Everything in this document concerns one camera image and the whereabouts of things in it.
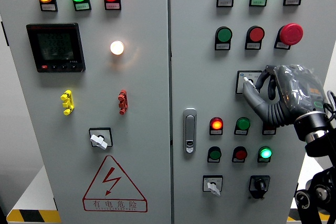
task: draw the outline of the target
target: electrical control cabinet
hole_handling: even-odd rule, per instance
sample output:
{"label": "electrical control cabinet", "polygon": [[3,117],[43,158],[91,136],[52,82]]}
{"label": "electrical control cabinet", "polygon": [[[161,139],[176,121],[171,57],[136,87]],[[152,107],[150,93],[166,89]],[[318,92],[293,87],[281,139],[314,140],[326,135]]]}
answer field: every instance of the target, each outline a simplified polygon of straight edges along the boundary
{"label": "electrical control cabinet", "polygon": [[171,223],[167,0],[47,1],[0,12],[62,223]]}
{"label": "electrical control cabinet", "polygon": [[[263,135],[261,119],[236,93],[236,84],[238,71],[289,64],[313,69],[324,82],[336,39],[336,0],[290,1],[300,5],[234,0],[234,5],[220,8],[218,0],[171,0],[175,224],[286,223],[305,143],[292,125]],[[275,48],[279,30],[291,23],[302,27],[303,37],[296,29],[290,35],[295,38],[283,38]],[[263,34],[249,31],[254,26]],[[231,32],[217,33],[222,27]],[[226,50],[214,48],[220,42]],[[268,81],[261,94],[265,100],[267,85]],[[197,145],[192,153],[183,146],[187,108],[197,112]],[[222,135],[209,133],[215,117],[223,120]],[[213,146],[221,150],[220,162],[207,161]],[[207,187],[204,190],[204,176],[212,175],[223,177],[219,197]]]}

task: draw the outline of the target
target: lightning bolt symbol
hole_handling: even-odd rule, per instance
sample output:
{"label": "lightning bolt symbol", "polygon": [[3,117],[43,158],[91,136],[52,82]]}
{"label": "lightning bolt symbol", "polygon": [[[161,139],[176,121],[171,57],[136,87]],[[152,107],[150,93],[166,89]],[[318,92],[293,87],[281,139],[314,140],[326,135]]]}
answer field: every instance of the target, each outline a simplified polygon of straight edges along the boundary
{"label": "lightning bolt symbol", "polygon": [[107,190],[107,191],[106,191],[105,196],[108,196],[108,195],[111,193],[112,188],[113,188],[113,187],[116,185],[116,183],[118,183],[118,181],[121,179],[121,177],[113,178],[113,179],[108,179],[108,178],[110,177],[110,175],[113,173],[113,171],[114,171],[114,168],[112,167],[112,168],[110,169],[110,171],[107,173],[105,179],[103,180],[103,183],[106,183],[106,182],[114,181],[114,180],[115,180],[115,182],[114,182],[114,184],[112,185],[112,187],[110,188],[110,190]]}

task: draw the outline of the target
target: green push button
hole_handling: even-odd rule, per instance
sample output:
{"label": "green push button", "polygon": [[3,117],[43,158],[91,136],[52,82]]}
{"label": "green push button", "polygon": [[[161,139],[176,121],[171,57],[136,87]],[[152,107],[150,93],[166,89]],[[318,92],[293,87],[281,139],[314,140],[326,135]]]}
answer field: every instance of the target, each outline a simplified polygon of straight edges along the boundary
{"label": "green push button", "polygon": [[213,160],[217,160],[221,157],[221,153],[219,151],[213,151],[210,153],[210,158]]}
{"label": "green push button", "polygon": [[218,34],[217,34],[217,38],[221,41],[221,42],[227,42],[232,38],[232,32],[230,29],[228,28],[223,28],[221,29]]}
{"label": "green push button", "polygon": [[221,156],[222,152],[218,146],[212,146],[208,151],[208,159],[211,158],[212,160],[219,160]]}
{"label": "green push button", "polygon": [[251,123],[250,123],[249,118],[239,118],[237,120],[237,127],[242,131],[247,130],[248,128],[250,128],[250,126],[251,126]]}

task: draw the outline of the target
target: warning sign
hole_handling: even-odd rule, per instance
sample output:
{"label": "warning sign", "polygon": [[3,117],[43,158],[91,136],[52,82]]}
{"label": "warning sign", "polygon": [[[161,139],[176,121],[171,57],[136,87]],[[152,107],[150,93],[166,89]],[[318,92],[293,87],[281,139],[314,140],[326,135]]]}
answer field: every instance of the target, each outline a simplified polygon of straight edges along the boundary
{"label": "warning sign", "polygon": [[106,156],[83,197],[85,211],[147,212],[147,200],[112,156]]}

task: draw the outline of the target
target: black and yellow floor stripe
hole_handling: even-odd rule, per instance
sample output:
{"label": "black and yellow floor stripe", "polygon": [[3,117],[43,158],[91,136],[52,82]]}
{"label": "black and yellow floor stripe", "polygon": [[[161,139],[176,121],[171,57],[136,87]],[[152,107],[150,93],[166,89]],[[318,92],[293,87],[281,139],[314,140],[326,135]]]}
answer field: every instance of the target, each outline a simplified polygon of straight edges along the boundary
{"label": "black and yellow floor stripe", "polygon": [[44,222],[61,223],[57,210],[21,210],[13,209],[7,216],[8,223],[11,222]]}
{"label": "black and yellow floor stripe", "polygon": [[[329,220],[329,215],[324,215],[321,213],[319,213],[319,215],[322,221]],[[298,221],[298,220],[300,220],[298,210],[296,208],[291,208],[289,211],[289,216],[288,216],[287,221]]]}

